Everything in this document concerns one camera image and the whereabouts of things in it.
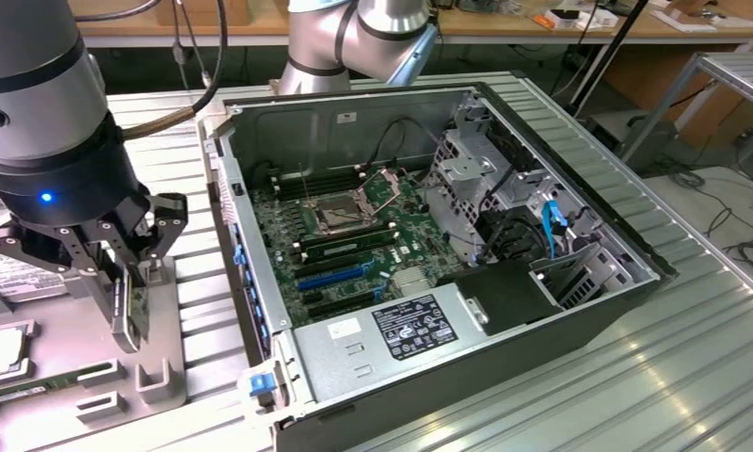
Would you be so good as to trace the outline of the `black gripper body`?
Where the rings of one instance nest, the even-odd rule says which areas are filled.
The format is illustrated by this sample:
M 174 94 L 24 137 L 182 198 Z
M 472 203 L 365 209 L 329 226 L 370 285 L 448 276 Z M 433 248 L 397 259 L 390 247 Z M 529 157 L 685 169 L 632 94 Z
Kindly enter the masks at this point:
M 150 207 L 120 138 L 104 122 L 69 151 L 24 164 L 0 163 L 0 200 L 28 223 L 62 227 L 128 208 L 122 219 L 141 219 Z

